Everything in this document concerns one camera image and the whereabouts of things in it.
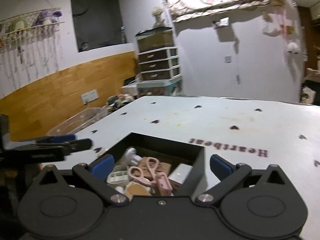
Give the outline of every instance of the table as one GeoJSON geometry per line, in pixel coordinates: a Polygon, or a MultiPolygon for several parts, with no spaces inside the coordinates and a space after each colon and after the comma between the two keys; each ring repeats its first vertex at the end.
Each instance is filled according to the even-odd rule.
{"type": "Polygon", "coordinates": [[[54,164],[58,169],[70,169],[79,162],[91,163],[97,158],[93,149],[108,149],[131,132],[205,147],[206,176],[194,196],[219,183],[209,167],[212,154],[219,154],[233,164],[246,163],[253,169],[279,164],[308,207],[308,220],[301,236],[318,239],[319,106],[228,98],[145,96],[76,134],[79,139],[92,139],[92,150],[74,153],[66,161],[54,164]]]}

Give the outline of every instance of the scissors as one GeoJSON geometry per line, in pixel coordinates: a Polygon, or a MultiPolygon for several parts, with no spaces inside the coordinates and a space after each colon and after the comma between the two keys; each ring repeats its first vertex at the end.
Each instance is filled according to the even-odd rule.
{"type": "Polygon", "coordinates": [[[172,186],[167,175],[164,172],[156,172],[156,169],[159,166],[159,160],[156,158],[148,157],[146,159],[146,166],[148,171],[153,178],[152,181],[148,180],[143,176],[143,171],[141,168],[132,166],[128,169],[128,176],[136,181],[140,182],[141,184],[148,186],[148,187],[155,187],[158,186],[159,192],[161,196],[170,196],[172,191],[172,186]],[[134,171],[139,171],[139,175],[136,176],[133,174],[134,171]]]}

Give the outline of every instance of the black box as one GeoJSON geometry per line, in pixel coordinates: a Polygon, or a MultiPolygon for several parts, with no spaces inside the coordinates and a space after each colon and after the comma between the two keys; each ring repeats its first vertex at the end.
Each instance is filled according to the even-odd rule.
{"type": "Polygon", "coordinates": [[[175,192],[175,196],[191,197],[204,176],[204,147],[202,146],[130,133],[105,154],[113,155],[117,163],[129,147],[134,147],[137,150],[137,155],[141,157],[154,157],[161,162],[167,162],[170,159],[170,173],[180,163],[193,166],[183,185],[175,192]]]}

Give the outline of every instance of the wood panel wall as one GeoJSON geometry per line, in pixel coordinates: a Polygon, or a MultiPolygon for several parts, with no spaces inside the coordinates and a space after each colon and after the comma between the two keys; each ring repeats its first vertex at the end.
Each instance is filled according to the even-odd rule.
{"type": "Polygon", "coordinates": [[[113,55],[61,70],[0,100],[0,113],[10,119],[12,140],[44,136],[84,110],[81,95],[97,89],[99,98],[88,107],[104,106],[121,92],[124,79],[135,75],[134,52],[113,55]]]}
{"type": "Polygon", "coordinates": [[[305,27],[305,40],[308,50],[308,61],[305,62],[305,68],[317,69],[316,52],[313,46],[320,46],[320,27],[312,26],[310,8],[298,6],[301,25],[305,27]]]}

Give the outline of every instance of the window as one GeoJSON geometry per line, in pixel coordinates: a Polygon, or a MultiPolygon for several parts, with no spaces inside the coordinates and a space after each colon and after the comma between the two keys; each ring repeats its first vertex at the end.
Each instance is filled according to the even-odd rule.
{"type": "Polygon", "coordinates": [[[118,0],[71,0],[78,51],[126,43],[118,0]]]}

